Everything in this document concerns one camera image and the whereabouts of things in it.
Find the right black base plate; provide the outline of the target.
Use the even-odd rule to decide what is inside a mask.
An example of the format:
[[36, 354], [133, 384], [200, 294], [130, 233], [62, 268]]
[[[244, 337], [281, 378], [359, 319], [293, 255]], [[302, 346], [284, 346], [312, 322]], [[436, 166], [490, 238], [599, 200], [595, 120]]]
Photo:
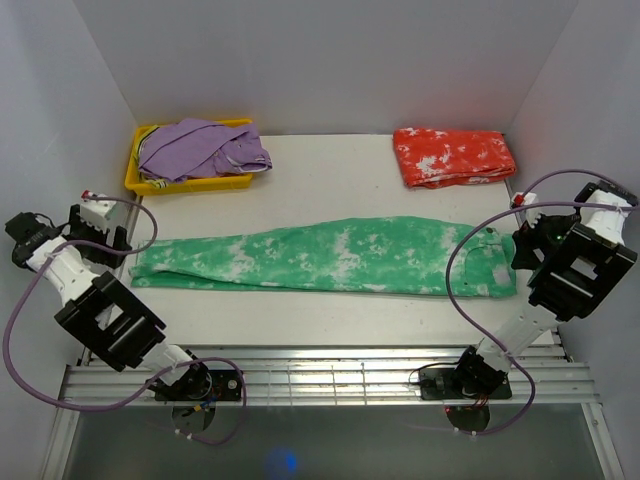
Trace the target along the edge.
[[422, 400], [507, 400], [512, 398], [509, 381], [480, 380], [458, 372], [453, 365], [436, 365], [418, 371], [417, 385]]

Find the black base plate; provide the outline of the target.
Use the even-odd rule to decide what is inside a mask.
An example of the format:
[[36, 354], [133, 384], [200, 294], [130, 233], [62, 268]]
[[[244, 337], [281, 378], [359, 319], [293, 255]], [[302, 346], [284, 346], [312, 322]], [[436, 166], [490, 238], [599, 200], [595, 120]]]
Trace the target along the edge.
[[436, 365], [418, 371], [417, 385], [422, 400], [507, 400], [512, 398], [509, 381], [480, 380], [458, 372], [453, 365]]
[[156, 401], [239, 401], [242, 380], [234, 370], [190, 368], [172, 385], [157, 380], [150, 390]]

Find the purple trousers in bin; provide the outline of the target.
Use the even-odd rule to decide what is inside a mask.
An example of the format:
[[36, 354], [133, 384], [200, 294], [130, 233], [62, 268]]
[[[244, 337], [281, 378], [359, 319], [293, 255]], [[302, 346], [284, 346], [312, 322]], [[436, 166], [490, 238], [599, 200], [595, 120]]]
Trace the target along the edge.
[[152, 127], [135, 148], [135, 159], [143, 176], [166, 183], [272, 169], [253, 123], [229, 126], [195, 118]]

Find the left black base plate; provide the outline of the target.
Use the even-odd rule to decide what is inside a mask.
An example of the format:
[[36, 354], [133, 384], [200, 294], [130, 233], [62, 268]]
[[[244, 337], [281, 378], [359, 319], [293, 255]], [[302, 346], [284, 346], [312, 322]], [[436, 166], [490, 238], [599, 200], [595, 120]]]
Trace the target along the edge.
[[239, 401], [242, 380], [234, 370], [190, 368], [172, 385], [157, 380], [150, 390], [156, 401]]

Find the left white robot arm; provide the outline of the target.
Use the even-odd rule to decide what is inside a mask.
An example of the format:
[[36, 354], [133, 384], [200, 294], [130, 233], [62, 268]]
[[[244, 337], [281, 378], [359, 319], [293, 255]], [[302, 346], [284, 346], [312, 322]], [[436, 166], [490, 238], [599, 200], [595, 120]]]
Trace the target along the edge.
[[62, 225], [40, 213], [15, 215], [5, 224], [12, 261], [44, 272], [61, 299], [56, 322], [112, 369], [157, 373], [149, 388], [159, 400], [204, 400], [213, 392], [207, 367], [168, 343], [165, 324], [112, 273], [131, 249], [126, 228], [113, 223], [119, 205], [88, 193]]

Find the green tie-dye trousers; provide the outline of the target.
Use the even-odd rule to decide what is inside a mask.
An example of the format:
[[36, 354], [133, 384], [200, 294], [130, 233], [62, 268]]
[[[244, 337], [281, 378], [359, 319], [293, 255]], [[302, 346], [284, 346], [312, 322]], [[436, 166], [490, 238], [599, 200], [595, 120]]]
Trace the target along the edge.
[[349, 218], [225, 237], [158, 240], [129, 269], [139, 288], [506, 298], [511, 238], [412, 216]]

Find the red tie-dye folded trousers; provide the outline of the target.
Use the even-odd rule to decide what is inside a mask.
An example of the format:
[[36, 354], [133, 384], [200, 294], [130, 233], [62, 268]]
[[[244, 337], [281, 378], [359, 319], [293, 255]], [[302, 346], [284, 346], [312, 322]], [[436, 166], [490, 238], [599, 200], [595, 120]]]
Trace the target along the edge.
[[407, 127], [393, 133], [392, 144], [409, 188], [495, 183], [516, 173], [504, 136], [496, 131]]

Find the aluminium rail frame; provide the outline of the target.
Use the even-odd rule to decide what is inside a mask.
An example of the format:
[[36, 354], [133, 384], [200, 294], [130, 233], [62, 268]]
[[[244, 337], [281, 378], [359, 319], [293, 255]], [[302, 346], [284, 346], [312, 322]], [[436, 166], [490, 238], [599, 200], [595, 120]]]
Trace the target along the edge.
[[[455, 348], [225, 349], [245, 403], [181, 421], [144, 396], [103, 414], [57, 416], [46, 479], [620, 479], [624, 472], [586, 365], [533, 347], [512, 395], [466, 435], [456, 400], [424, 399], [417, 368]], [[202, 430], [186, 437], [179, 428]]]

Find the yellow plastic bin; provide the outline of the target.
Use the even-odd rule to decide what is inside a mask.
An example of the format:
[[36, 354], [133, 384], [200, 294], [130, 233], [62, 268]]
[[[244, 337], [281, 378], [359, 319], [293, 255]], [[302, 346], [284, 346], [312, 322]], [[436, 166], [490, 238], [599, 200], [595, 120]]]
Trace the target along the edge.
[[138, 196], [175, 195], [191, 194], [213, 191], [235, 191], [250, 187], [254, 175], [231, 175], [215, 178], [189, 179], [183, 183], [169, 183], [163, 188], [156, 188], [138, 171], [135, 158], [136, 147], [141, 143], [141, 139], [153, 129], [153, 125], [140, 126], [135, 130], [133, 144], [129, 154], [126, 174], [124, 177], [124, 187]]

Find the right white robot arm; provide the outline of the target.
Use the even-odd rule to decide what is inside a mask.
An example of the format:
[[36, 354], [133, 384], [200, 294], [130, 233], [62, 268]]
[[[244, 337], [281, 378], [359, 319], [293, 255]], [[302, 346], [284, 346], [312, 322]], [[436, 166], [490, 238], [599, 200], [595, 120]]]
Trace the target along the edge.
[[533, 193], [514, 196], [512, 206], [526, 214], [512, 235], [511, 266], [526, 270], [529, 294], [522, 312], [496, 333], [468, 347], [451, 372], [452, 389], [488, 399], [506, 385], [512, 358], [543, 333], [574, 318], [589, 316], [637, 261], [622, 238], [638, 198], [601, 180], [588, 183], [574, 199], [574, 211], [547, 215]]

